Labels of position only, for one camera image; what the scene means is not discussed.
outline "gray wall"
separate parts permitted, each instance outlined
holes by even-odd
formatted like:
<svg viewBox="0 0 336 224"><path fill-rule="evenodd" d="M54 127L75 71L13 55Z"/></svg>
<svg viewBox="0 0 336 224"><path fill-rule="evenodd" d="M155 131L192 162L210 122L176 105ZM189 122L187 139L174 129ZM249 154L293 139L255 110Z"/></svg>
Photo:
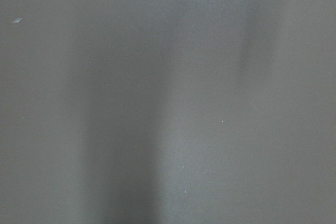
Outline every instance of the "gray wall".
<svg viewBox="0 0 336 224"><path fill-rule="evenodd" d="M334 223L335 2L0 0L0 223Z"/></svg>

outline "small white spot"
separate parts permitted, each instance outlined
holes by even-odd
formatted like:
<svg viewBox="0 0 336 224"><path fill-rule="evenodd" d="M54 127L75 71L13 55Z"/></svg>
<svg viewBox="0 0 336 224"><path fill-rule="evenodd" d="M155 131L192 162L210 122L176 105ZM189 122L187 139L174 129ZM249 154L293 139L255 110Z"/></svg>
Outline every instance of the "small white spot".
<svg viewBox="0 0 336 224"><path fill-rule="evenodd" d="M13 24L15 23L19 23L21 21L22 18L16 18L15 20L12 21Z"/></svg>

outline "gray surface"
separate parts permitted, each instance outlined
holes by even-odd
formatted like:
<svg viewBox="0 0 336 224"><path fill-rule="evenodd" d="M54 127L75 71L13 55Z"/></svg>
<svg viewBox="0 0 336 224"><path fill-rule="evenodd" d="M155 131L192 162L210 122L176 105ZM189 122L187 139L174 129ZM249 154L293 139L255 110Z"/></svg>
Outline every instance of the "gray surface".
<svg viewBox="0 0 336 224"><path fill-rule="evenodd" d="M335 223L335 3L1 0L0 223Z"/></svg>

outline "white speck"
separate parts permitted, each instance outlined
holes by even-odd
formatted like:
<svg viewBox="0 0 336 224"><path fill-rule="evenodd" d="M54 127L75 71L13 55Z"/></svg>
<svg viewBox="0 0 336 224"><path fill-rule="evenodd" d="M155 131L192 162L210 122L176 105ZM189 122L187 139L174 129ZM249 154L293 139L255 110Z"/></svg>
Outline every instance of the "white speck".
<svg viewBox="0 0 336 224"><path fill-rule="evenodd" d="M21 21L22 18L16 18L15 20L12 21L13 24L15 23L19 23Z"/></svg>

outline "smooth gray background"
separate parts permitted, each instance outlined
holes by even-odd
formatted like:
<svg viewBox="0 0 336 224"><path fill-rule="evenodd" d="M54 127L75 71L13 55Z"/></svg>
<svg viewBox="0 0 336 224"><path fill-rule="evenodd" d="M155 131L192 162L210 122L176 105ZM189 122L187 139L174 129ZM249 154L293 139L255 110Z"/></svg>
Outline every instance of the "smooth gray background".
<svg viewBox="0 0 336 224"><path fill-rule="evenodd" d="M336 222L336 0L0 3L1 224Z"/></svg>

